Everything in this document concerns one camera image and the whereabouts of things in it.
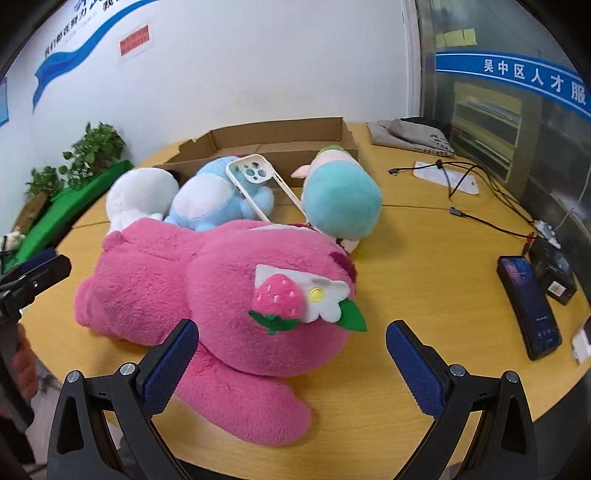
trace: green mat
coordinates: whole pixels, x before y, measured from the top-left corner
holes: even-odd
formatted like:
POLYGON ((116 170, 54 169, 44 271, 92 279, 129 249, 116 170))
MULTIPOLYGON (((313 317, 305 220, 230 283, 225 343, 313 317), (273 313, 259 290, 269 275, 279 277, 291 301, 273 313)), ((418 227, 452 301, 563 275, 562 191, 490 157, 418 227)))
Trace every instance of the green mat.
POLYGON ((92 179, 84 188, 64 189, 53 197, 46 214, 31 228, 19 251, 6 263, 5 270, 8 271, 45 250, 60 231, 71 225, 73 219, 80 218, 111 188, 115 180, 133 167, 128 160, 118 162, 92 179))

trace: green felt leaf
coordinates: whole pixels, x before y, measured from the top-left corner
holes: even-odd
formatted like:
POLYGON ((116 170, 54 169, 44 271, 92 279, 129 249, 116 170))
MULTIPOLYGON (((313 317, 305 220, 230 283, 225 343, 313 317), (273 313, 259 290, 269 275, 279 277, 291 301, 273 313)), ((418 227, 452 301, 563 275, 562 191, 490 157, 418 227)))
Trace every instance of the green felt leaf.
POLYGON ((255 322, 268 329, 269 335, 275 335, 277 332, 293 330, 300 324, 299 320, 284 319, 279 315, 261 315, 254 310, 249 310, 248 314, 254 319, 255 322))
POLYGON ((335 323, 345 330, 352 332, 367 332, 368 327, 359 307, 353 300, 344 299, 339 302, 340 320, 335 323))

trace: cardboard box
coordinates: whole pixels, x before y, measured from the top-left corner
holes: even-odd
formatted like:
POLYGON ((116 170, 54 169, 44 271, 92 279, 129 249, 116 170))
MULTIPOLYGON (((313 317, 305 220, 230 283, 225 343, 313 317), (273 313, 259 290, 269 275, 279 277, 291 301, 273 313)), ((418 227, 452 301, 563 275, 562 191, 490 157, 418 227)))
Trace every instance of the cardboard box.
POLYGON ((330 117, 259 122, 210 130, 196 140, 179 145, 178 154, 157 167, 175 171, 182 185, 215 158, 258 153, 270 161, 285 182, 294 188, 301 187, 303 180, 292 179, 291 174, 302 165, 310 164, 319 150, 329 145, 343 147, 358 160, 359 150, 344 120, 330 117))

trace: gray cloth bag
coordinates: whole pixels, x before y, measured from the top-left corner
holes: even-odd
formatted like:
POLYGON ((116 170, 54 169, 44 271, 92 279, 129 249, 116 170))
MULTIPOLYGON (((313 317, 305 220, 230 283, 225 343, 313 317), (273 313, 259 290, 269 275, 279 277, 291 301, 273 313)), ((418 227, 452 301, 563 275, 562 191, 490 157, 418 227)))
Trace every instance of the gray cloth bag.
POLYGON ((441 130, 428 125, 395 119, 368 122, 368 128, 373 145, 403 148, 439 157, 451 157, 455 154, 441 130))

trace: white phone case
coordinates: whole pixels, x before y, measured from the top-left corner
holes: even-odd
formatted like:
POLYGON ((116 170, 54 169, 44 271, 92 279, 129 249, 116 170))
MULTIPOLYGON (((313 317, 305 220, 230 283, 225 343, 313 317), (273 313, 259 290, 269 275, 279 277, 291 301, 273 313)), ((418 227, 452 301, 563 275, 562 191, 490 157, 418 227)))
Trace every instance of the white phone case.
POLYGON ((241 185, 234 175, 232 169, 236 167, 240 169, 240 171, 250 183, 263 183, 271 178, 275 179, 281 190, 283 190, 295 204, 295 206, 298 207, 298 210, 304 215, 306 223, 308 223, 308 217, 301 207, 300 199, 291 191, 291 189, 287 186, 287 183, 285 183, 285 181, 275 171, 273 165, 271 165, 271 162, 269 162, 262 155, 255 153, 230 162, 228 165, 226 165, 226 173, 228 174, 230 181, 236 186, 240 193, 244 195, 246 201, 250 203, 252 209, 256 212, 261 220, 266 222, 270 221, 259 208, 259 206, 254 202, 254 200, 252 200, 252 197, 248 194, 246 189, 241 185))

